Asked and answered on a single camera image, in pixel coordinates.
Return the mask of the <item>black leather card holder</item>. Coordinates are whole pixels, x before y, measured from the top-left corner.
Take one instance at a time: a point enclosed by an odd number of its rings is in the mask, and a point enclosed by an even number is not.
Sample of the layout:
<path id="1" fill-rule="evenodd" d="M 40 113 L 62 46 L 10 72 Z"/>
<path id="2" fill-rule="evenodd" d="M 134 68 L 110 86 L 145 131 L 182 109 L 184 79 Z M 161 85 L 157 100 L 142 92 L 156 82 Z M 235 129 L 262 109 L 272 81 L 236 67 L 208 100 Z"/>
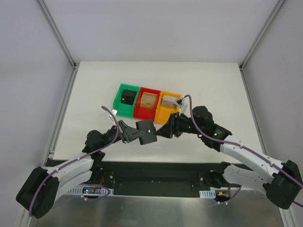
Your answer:
<path id="1" fill-rule="evenodd" d="M 144 132 L 139 138 L 140 145 L 157 142 L 156 128 L 152 119 L 137 121 L 136 128 Z"/>

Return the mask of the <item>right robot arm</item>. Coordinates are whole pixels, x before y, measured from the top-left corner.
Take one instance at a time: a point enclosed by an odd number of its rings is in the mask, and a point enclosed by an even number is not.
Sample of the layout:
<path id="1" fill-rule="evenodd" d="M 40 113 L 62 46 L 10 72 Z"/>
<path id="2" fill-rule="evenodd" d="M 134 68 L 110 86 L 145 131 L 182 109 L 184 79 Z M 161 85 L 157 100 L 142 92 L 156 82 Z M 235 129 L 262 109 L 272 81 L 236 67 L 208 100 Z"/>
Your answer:
<path id="1" fill-rule="evenodd" d="M 247 169 L 222 162 L 220 168 L 204 177 L 206 184 L 220 188 L 227 183 L 249 187 L 266 195 L 277 207 L 289 209 L 303 188 L 298 165 L 260 154 L 243 144 L 229 130 L 214 123 L 205 106 L 197 106 L 191 117 L 172 113 L 156 134 L 168 139 L 182 133 L 195 134 L 209 148 L 240 161 Z"/>

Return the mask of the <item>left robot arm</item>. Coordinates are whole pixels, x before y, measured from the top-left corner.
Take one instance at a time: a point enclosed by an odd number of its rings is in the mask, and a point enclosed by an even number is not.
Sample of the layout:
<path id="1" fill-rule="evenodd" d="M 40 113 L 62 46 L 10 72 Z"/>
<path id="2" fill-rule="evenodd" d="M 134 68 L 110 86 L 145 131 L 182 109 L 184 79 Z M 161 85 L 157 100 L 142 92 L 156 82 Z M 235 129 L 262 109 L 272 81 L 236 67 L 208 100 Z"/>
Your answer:
<path id="1" fill-rule="evenodd" d="M 80 156 L 50 168 L 36 167 L 17 193 L 16 201 L 30 216 L 43 217 L 68 190 L 81 183 L 99 181 L 100 162 L 105 156 L 103 149 L 117 141 L 129 143 L 154 131 L 146 128 L 145 121 L 136 122 L 132 128 L 122 120 L 106 133 L 90 131 Z"/>

